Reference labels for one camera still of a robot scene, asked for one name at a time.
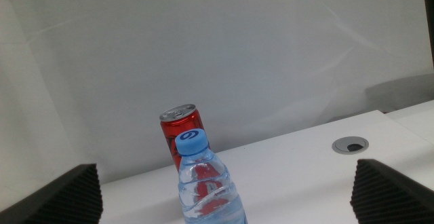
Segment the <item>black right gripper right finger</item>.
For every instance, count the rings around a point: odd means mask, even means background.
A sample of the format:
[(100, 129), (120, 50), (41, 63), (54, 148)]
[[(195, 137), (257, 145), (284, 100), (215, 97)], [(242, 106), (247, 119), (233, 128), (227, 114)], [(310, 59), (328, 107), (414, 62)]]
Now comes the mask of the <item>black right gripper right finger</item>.
[(357, 161), (350, 204), (362, 224), (433, 224), (433, 190), (373, 159)]

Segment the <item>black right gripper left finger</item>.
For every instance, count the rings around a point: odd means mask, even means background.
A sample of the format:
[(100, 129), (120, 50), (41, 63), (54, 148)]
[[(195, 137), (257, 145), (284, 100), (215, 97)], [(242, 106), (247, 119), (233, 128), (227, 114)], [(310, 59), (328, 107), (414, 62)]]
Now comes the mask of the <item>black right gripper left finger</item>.
[(1, 211), (1, 224), (98, 224), (102, 192), (95, 164), (81, 164)]

